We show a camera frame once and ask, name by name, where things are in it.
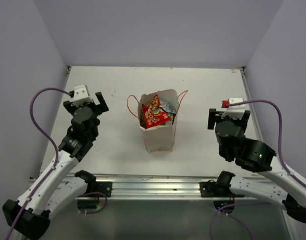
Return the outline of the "green snack bag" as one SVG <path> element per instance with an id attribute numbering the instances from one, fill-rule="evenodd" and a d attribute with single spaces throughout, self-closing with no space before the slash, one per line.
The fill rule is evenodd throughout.
<path id="1" fill-rule="evenodd" d="M 163 123 L 160 124 L 160 125 L 162 125 L 162 126 L 171 126 L 171 125 L 174 124 L 175 118 L 176 118 L 176 114 L 170 113 L 170 114 L 169 114 L 168 121 L 163 122 Z"/>

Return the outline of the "small silver snack packet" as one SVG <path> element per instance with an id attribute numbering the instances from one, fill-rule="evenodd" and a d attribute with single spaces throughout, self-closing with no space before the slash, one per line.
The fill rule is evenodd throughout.
<path id="1" fill-rule="evenodd" d="M 164 98 L 159 98 L 160 100 L 160 107 L 169 114 L 170 117 L 174 117 L 177 115 L 175 108 Z"/>

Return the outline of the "small red snack packet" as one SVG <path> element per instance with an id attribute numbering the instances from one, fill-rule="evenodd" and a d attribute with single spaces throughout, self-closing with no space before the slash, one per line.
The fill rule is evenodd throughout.
<path id="1" fill-rule="evenodd" d="M 142 104 L 140 109 L 141 127 L 148 129 L 168 121 L 169 114 L 160 107 L 159 96 L 156 94 L 147 105 Z"/>

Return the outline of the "beige paper bag orange handles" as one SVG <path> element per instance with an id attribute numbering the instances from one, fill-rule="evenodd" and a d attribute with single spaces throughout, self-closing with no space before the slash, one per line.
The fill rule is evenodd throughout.
<path id="1" fill-rule="evenodd" d="M 131 115 L 133 115 L 139 122 L 142 139 L 143 139 L 146 151 L 148 153 L 172 150 L 175 144 L 175 134 L 176 134 L 176 128 L 177 128 L 178 112 L 180 110 L 181 102 L 187 93 L 188 93 L 187 90 L 178 94 L 177 91 L 174 89 L 166 89 L 162 91 L 161 90 L 156 91 L 150 94 L 144 94 L 141 96 L 140 99 L 136 100 L 137 101 L 136 111 L 132 111 L 129 106 L 129 99 L 131 97 L 134 98 L 135 96 L 132 94 L 127 98 L 126 100 L 127 109 L 131 113 Z M 159 126 L 145 129 L 141 127 L 141 124 L 140 124 L 141 105 L 142 104 L 147 105 L 149 101 L 155 95 L 158 95 L 159 98 L 164 98 L 165 100 L 167 100 L 175 108 L 177 115 L 176 115 L 173 125 L 169 125 L 169 126 L 159 125 Z"/>

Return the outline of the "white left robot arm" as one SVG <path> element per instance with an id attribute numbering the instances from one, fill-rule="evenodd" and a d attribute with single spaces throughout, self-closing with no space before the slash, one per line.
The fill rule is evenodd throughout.
<path id="1" fill-rule="evenodd" d="M 81 170 L 62 188 L 59 184 L 86 156 L 99 135 L 98 116 L 109 110 L 101 92 L 95 94 L 95 104 L 85 85 L 69 92 L 70 99 L 63 103 L 72 115 L 71 125 L 59 145 L 53 145 L 55 156 L 35 182 L 17 200 L 7 200 L 3 212 L 10 226 L 10 239 L 17 231 L 30 240 L 40 239 L 47 231 L 51 218 L 78 197 L 104 198 L 99 192 L 96 177 Z"/>

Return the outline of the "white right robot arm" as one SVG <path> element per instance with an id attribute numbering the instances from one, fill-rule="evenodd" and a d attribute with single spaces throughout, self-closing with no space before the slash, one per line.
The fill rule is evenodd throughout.
<path id="1" fill-rule="evenodd" d="M 294 220 L 306 224 L 306 188 L 294 178 L 305 184 L 306 180 L 296 172 L 287 171 L 279 162 L 276 152 L 267 144 L 245 136 L 249 116 L 248 110 L 241 117 L 233 118 L 224 111 L 211 108 L 207 128 L 215 131 L 222 158 L 274 184 L 261 184 L 222 171 L 212 184 L 213 190 L 220 196 L 244 195 L 274 204 Z"/>

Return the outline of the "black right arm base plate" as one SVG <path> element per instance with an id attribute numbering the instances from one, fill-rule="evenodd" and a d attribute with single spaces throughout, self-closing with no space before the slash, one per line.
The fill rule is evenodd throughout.
<path id="1" fill-rule="evenodd" d="M 222 187 L 216 181 L 210 179 L 199 183 L 199 191 L 202 198 L 244 198 L 245 195 L 234 194 L 228 187 Z"/>

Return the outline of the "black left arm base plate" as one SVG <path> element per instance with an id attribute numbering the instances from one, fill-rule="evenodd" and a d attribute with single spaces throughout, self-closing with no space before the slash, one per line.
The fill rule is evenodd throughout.
<path id="1" fill-rule="evenodd" d="M 88 184 L 86 193 L 99 192 L 110 198 L 113 189 L 112 185 L 111 181 L 94 181 Z"/>

